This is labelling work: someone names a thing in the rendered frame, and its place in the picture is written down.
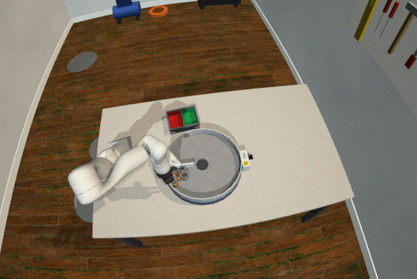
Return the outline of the grey round turntable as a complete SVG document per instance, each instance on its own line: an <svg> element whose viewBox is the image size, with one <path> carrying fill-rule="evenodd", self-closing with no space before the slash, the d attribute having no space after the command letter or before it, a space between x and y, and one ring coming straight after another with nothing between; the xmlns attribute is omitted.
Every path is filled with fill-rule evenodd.
<svg viewBox="0 0 417 279"><path fill-rule="evenodd" d="M253 159L247 150L239 151L230 137L206 128L181 134L169 144L168 151L188 173L188 180L181 179L175 188L171 183L168 186L181 200L195 205L214 204L232 194L241 171L248 171Z"/></svg>

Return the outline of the grey crate with red and green compartments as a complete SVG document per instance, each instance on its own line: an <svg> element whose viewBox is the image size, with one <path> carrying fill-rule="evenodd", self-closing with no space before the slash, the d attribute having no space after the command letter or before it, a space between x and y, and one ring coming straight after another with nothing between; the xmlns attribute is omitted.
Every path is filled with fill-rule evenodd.
<svg viewBox="0 0 417 279"><path fill-rule="evenodd" d="M178 132L200 128L200 122L195 105L175 110L169 110L167 111L166 115L171 135Z"/></svg>

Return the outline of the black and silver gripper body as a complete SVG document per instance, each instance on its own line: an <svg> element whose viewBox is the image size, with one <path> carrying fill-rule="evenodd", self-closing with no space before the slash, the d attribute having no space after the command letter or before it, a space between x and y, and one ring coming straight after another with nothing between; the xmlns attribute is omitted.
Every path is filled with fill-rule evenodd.
<svg viewBox="0 0 417 279"><path fill-rule="evenodd" d="M162 169L157 169L153 166L154 172L157 176L165 182L165 184L172 183L174 178L172 176L172 166L179 168L181 166L180 161L176 158L176 156L171 152L167 151L167 159L168 163L167 166Z"/></svg>

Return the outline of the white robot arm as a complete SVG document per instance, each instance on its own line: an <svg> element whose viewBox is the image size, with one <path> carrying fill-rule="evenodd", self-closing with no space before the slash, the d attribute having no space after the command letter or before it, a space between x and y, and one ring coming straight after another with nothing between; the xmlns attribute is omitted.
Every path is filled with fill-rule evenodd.
<svg viewBox="0 0 417 279"><path fill-rule="evenodd" d="M149 158L155 168L166 167L167 150L167 145L153 135L144 136L127 151L124 145L116 144L103 150L89 164L73 169L68 175L68 182L78 201L87 205L104 196Z"/></svg>

